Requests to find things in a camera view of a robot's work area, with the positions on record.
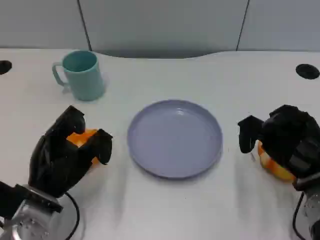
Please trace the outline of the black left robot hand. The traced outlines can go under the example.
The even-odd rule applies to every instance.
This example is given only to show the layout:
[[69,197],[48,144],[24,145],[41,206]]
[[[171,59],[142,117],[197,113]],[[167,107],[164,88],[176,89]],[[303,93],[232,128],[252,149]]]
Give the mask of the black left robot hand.
[[70,105],[41,136],[31,155],[28,185],[54,198],[75,186],[92,167],[106,165],[112,155],[112,136],[98,129],[82,146],[67,138],[85,132],[84,114]]

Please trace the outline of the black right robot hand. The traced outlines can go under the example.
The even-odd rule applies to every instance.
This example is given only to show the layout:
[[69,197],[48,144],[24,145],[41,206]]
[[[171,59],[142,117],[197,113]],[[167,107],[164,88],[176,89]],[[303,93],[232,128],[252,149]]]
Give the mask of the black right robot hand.
[[320,126],[305,111],[283,105],[267,120],[250,115],[237,123],[239,147],[251,152],[256,141],[265,152],[294,177],[294,188],[306,191],[320,184]]

